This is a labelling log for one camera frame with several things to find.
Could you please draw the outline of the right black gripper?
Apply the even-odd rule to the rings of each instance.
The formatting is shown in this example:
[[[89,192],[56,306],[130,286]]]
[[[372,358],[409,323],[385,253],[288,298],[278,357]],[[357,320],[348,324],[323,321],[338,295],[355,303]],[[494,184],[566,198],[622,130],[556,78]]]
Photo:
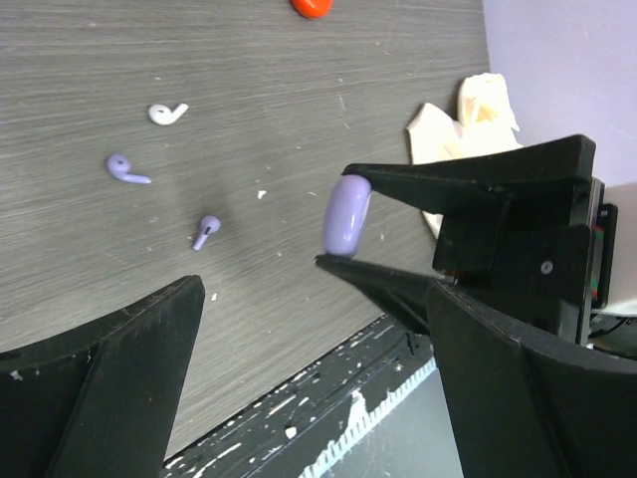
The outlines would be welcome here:
[[[449,215],[433,267],[467,294],[585,344],[592,318],[608,303],[618,219],[603,182],[592,179],[595,152],[592,139],[575,134],[426,164],[352,163],[343,173],[419,210]],[[439,294],[444,280],[328,254],[316,265],[414,334],[431,335],[448,318]]]

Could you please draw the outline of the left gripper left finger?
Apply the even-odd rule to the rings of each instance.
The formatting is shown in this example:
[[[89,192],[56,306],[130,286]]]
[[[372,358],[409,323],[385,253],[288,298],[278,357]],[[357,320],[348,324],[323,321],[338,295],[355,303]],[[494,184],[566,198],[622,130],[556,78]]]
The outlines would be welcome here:
[[[156,477],[205,299],[182,277],[1,355],[4,477]]]

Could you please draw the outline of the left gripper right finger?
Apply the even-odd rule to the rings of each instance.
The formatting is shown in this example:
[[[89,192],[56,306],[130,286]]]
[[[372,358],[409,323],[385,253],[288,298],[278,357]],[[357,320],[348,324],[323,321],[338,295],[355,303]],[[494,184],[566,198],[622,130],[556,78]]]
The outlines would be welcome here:
[[[636,363],[437,285],[426,306],[467,477],[633,477]]]

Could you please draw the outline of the cream cloth bag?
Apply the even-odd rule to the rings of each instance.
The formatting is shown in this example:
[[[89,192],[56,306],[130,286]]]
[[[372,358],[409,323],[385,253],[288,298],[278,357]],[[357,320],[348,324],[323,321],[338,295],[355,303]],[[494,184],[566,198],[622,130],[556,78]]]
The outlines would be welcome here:
[[[518,149],[520,130],[501,74],[483,73],[466,78],[452,119],[427,103],[406,127],[411,162],[428,164]]]

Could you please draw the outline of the purple earbud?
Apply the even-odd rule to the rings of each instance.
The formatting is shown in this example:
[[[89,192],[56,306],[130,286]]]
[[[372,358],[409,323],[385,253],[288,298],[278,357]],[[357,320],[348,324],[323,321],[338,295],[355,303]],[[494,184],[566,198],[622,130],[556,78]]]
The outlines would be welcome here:
[[[106,159],[106,169],[112,177],[122,182],[142,185],[151,183],[151,179],[148,176],[135,174],[130,171],[131,163],[123,154],[111,154]]]
[[[200,220],[200,228],[198,235],[194,238],[191,248],[194,251],[199,251],[207,241],[211,234],[216,233],[221,226],[221,222],[218,217],[214,215],[206,215]]]

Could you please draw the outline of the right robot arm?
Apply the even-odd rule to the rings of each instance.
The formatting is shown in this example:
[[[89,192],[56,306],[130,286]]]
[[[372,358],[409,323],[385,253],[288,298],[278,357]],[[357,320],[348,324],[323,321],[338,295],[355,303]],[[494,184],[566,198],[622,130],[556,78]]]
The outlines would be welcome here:
[[[606,186],[594,155],[576,134],[427,164],[351,164],[316,263],[417,333],[430,329],[426,291],[446,283],[567,342],[634,358],[636,188]],[[441,217],[433,276],[356,259],[374,194]]]

